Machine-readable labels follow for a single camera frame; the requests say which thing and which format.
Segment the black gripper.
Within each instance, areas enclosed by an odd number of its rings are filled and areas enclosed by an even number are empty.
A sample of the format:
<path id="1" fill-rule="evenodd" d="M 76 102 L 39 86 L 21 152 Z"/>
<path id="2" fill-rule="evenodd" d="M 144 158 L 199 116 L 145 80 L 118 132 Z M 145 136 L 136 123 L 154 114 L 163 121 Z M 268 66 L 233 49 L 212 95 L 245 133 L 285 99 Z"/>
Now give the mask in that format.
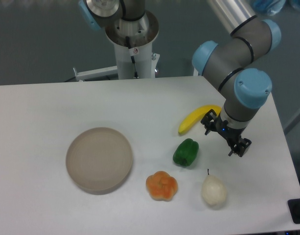
<path id="1" fill-rule="evenodd" d="M 251 140 L 241 138 L 241 134 L 245 127 L 235 128 L 228 126 L 228 120 L 221 118 L 221 116 L 217 117 L 216 112 L 213 109 L 210 109 L 204 115 L 200 123 L 205 128 L 205 135 L 208 135 L 210 132 L 217 132 L 227 141 L 231 148 L 231 151 L 228 154 L 229 156 L 236 154 L 239 157 L 242 157 L 252 144 Z"/>

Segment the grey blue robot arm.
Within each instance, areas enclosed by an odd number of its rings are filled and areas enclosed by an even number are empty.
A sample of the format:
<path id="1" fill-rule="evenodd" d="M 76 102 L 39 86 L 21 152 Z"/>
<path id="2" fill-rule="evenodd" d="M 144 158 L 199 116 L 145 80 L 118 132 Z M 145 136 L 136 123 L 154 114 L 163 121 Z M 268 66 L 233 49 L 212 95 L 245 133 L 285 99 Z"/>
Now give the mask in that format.
<path id="1" fill-rule="evenodd" d="M 225 98 L 220 111 L 207 111 L 200 122 L 207 133 L 221 135 L 232 154 L 243 156 L 251 141 L 242 138 L 242 132 L 272 90 L 269 76 L 249 65 L 279 44 L 281 31 L 275 22 L 259 20 L 243 0 L 210 0 L 208 4 L 232 40 L 225 46 L 204 42 L 192 56 L 195 70 Z M 78 5 L 89 26 L 104 28 L 113 43 L 120 79 L 154 77 L 152 43 L 159 24 L 144 1 L 81 0 Z"/>

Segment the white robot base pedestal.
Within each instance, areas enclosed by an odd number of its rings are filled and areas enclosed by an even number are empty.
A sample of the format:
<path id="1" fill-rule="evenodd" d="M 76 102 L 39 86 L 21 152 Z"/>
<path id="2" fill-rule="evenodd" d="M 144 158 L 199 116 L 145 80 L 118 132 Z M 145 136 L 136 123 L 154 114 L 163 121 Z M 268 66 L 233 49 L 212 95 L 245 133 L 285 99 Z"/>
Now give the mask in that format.
<path id="1" fill-rule="evenodd" d="M 154 78 L 159 57 L 152 44 L 159 33 L 157 18 L 150 12 L 136 21 L 119 19 L 105 28 L 106 36 L 114 45 L 117 74 L 120 80 Z"/>

